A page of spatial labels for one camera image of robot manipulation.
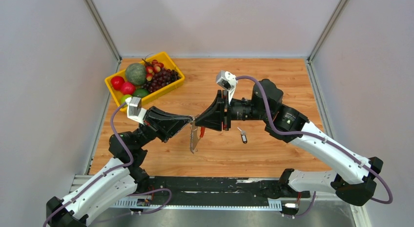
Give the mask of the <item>metal key holder red handle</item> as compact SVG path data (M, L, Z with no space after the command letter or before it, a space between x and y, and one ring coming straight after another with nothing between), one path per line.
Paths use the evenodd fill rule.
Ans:
M203 138L205 133L204 127L198 127L195 125L195 121L190 123L190 143L189 149L192 154L198 151L197 144Z

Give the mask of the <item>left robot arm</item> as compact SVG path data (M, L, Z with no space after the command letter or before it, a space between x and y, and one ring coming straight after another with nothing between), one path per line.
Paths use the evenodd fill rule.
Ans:
M118 200L128 195L143 195L149 189L148 174L140 167L147 151L143 146L160 139L167 142L192 116L164 112L156 107L144 109L138 103L124 103L127 117L138 122L133 132L118 133L112 124L109 150L113 157L87 182L63 198L52 197L46 203L43 226L87 227Z

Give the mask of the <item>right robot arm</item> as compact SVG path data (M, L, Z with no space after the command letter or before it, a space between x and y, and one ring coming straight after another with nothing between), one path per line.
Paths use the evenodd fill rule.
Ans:
M284 196L316 191L335 194L342 201L363 206L374 200L377 183L382 183L383 161L367 158L329 137L298 110L282 103L283 91L268 79L255 80L249 100L233 97L237 78L219 78L222 87L213 103L195 120L198 127L229 130L232 121L262 120L272 137L297 146L329 166L325 172L303 172L287 168L280 176Z

